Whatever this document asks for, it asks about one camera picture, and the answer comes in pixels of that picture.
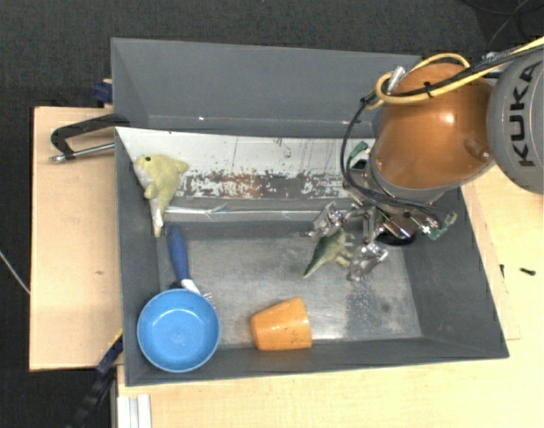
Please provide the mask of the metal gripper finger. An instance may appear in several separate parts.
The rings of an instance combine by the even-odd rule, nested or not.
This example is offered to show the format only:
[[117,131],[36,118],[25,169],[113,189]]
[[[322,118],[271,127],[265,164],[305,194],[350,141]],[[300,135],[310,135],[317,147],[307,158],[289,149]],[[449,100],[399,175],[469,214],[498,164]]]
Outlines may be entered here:
[[334,202],[330,202],[312,220],[312,229],[309,236],[317,239],[329,237],[342,227],[343,214]]
[[350,259],[347,278],[359,282],[367,277],[372,270],[388,256],[388,251],[377,243],[360,245]]

